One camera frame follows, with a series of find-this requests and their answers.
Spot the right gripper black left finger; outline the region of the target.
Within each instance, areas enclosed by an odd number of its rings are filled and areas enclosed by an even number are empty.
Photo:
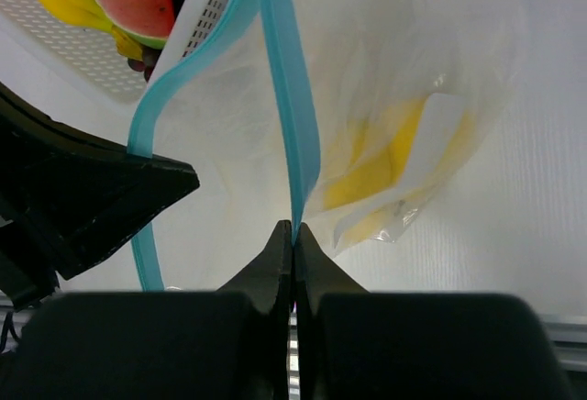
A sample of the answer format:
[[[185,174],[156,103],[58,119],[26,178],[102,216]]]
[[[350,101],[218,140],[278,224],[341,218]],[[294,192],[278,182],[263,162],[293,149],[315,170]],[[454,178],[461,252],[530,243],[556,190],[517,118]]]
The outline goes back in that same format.
[[[288,317],[292,290],[292,227],[279,221],[265,247],[218,292],[246,295],[262,315]]]

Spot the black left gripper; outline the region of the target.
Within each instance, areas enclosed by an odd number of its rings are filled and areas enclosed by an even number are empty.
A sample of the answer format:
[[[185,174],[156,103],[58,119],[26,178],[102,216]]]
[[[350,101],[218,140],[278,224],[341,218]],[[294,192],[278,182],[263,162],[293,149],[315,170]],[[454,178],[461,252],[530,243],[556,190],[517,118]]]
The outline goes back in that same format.
[[[200,186],[194,168],[129,155],[1,88],[1,291],[17,311],[109,259]]]

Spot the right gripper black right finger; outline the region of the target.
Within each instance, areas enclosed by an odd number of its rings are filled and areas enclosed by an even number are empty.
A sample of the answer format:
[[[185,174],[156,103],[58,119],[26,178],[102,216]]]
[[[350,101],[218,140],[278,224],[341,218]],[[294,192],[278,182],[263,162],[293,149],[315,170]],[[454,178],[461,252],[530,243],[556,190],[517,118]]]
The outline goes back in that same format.
[[[298,318],[315,317],[326,294],[367,293],[322,251],[306,223],[300,226],[293,245],[293,280]]]

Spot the yellow pear toy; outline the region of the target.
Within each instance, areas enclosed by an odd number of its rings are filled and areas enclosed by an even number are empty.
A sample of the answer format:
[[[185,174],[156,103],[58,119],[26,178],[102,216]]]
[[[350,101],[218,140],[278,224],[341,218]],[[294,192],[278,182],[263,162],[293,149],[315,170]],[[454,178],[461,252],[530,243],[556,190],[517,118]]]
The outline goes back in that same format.
[[[404,228],[469,156],[475,123],[465,99],[432,94],[349,128],[346,171],[322,189],[332,243],[347,247]]]

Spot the clear zip bag teal zipper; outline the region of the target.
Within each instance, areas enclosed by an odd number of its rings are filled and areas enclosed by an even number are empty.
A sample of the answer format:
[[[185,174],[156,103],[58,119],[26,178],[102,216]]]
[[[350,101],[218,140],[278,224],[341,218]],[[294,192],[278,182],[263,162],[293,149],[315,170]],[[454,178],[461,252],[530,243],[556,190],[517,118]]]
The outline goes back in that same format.
[[[152,157],[164,111],[192,121],[208,197],[194,216],[211,250],[307,223],[336,256],[325,185],[346,171],[349,128],[432,94],[465,99],[469,156],[510,100],[522,60],[520,0],[238,0],[199,51],[154,77],[127,147]]]

